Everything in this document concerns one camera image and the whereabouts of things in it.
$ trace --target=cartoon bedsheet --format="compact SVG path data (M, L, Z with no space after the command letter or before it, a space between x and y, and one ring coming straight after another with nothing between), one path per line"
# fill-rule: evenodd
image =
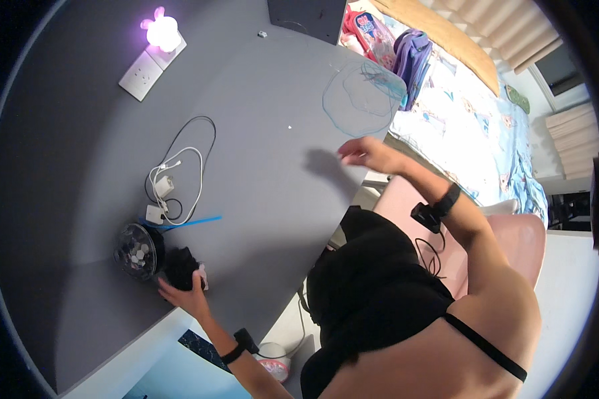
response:
M412 111L399 111L390 132L481 205L515 198L521 213L547 225L547 201L533 178L528 118L506 97L497 98L455 57L433 44L431 64Z

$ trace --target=white charger adapter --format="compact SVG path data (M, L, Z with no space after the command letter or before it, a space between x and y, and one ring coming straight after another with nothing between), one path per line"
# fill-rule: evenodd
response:
M155 192L158 197L164 198L168 193L173 191L175 186L171 176L163 176L157 183L155 183Z
M164 211L159 206L146 205L146 217L144 218L144 219L146 219L146 221L150 221L151 223L153 223L155 225L163 225L164 224L164 219L162 219L163 216L164 216Z

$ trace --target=cable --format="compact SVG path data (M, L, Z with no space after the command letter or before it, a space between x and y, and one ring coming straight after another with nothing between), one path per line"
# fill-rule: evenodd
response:
M169 199L165 199L164 200L164 202L168 202L168 201L175 201L175 202L177 202L180 205L180 213L178 213L177 216L171 218L171 219L178 219L180 216L182 216L182 212L184 211L184 207L182 206L182 202L179 202L179 199L177 199L177 198L169 198Z
M211 141L211 146L209 147L209 150L206 154L206 163L208 163L209 161L209 156L211 155L211 151L213 150L213 147L215 145L215 140L217 139L217 127L215 126L215 122L213 122L213 120L206 116L206 115L198 115L198 116L194 116L191 119L189 119L186 123L184 123L182 125L182 127L177 131L176 136L173 138L173 140L171 141L171 144L168 146L167 152L164 154L164 157L162 157L162 160L158 163L159 165L164 164L165 160L167 159L168 153L169 151L171 151L171 148L173 148L173 145L175 144L177 138L180 136L180 134L184 131L185 127L187 127L191 122L194 122L198 119L202 119L207 121L208 123L211 124L211 127L213 127L213 141ZM151 195L149 195L149 190L147 189L147 181L150 179L150 175L151 172L149 172L146 175L146 178L144 179L144 194L146 194L146 197L149 199L149 201L151 201L152 203L159 203L158 201L154 200ZM202 174L200 175L200 180L204 179L204 169L202 169ZM179 200L177 200L175 197L169 198L167 200L165 200L165 202L168 202L169 200L176 200L180 206L181 206L181 202ZM193 205L193 212L195 212L195 208L197 207L197 202L195 203L195 205ZM192 216L193 216L193 212L191 212L187 219L184 220L184 223L188 222L189 220L191 220ZM172 218L172 219L178 219L180 216L182 216L181 214L177 215L176 218Z
M444 237L444 234L440 231L439 235L441 235L441 241L443 246L441 247L441 251L439 252L443 252L446 249L446 238ZM428 265L426 265L426 261L423 259L423 255L422 255L422 250L419 247L419 243L418 241L421 241L422 243L426 244L429 246L429 248L431 249L432 253L435 254L435 257L437 257L437 261L439 262L439 268L437 268L437 265L435 265L435 258L433 257L431 259L431 261L428 263ZM415 246L417 248L417 252L419 253L420 258L422 258L422 263L423 266L428 270L428 272L430 274L433 275L433 277L437 277L437 278L446 278L444 276L439 277L439 272L441 272L441 259L439 258L439 253L437 253L437 251L435 251L435 248L433 248L433 246L426 240L422 239L422 238L416 238L415 239Z
M179 223L176 223L175 221L169 219L166 216L166 213L168 212L167 211L168 206L167 206L166 202L158 195L158 192L155 190L155 185L157 184L158 176L160 175L160 173L166 172L168 169L173 169L174 167L181 165L182 161L178 160L175 164L173 164L171 166L168 166L167 163L169 163L171 160L173 160L173 158L175 158L176 156L182 154L184 151L187 151L187 150L194 151L200 158L200 188L199 188L199 191L197 192L197 198L195 198L195 202L193 203L191 210L186 215L186 219L183 221L180 221ZM195 206L197 205L197 202L200 200L200 196L202 195L202 176L203 176L203 174L204 174L204 159L202 158L202 153L195 147L184 147L181 150L179 150L178 152L176 152L176 154L174 156L172 156L169 159L167 159L166 161L164 161L163 164L151 169L151 171L149 172L149 177L151 177L151 187L153 189L153 195L155 196L155 199L158 201L158 205L160 206L160 208L162 208L162 210L165 213L164 220L166 220L168 223L171 223L174 226L179 226L179 225L183 225L184 223L186 223L186 221L188 221L191 218L191 216L193 215L193 211L195 211Z
M304 299L304 294L300 295L299 297L300 297L299 303L301 304L301 307L304 308L304 310L306 310L306 313L308 313L310 315L310 309L308 308L308 304L306 303L306 300Z
M259 355L260 357L263 357L264 359L271 359L271 360L281 359L286 356L292 356L292 354L294 354L295 351L302 346L302 344L304 343L304 339L306 338L306 327L304 326L304 316L301 314L301 299L298 300L298 310L299 310L299 320L301 321L301 339L299 340L299 343L297 344L297 346L294 347L292 350L289 350L288 352L286 352L286 354L277 356L277 357L264 356L259 352L257 353L257 355Z

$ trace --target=bed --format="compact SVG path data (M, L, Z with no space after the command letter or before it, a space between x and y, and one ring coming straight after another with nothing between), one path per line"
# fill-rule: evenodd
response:
M393 36L408 29L386 15L388 6L374 4ZM507 98L493 61L416 0L396 4L406 7L401 15L429 34L433 47L414 106L398 111L389 133L457 182L478 205L516 199L518 213L533 213L547 226L546 197L532 176L528 117Z

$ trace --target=red backpack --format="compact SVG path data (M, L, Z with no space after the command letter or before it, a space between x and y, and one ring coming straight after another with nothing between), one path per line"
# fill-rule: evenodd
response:
M369 12L355 12L351 6L346 6L343 18L342 33L355 35L364 49L364 56L373 60L388 70L393 70L395 37Z

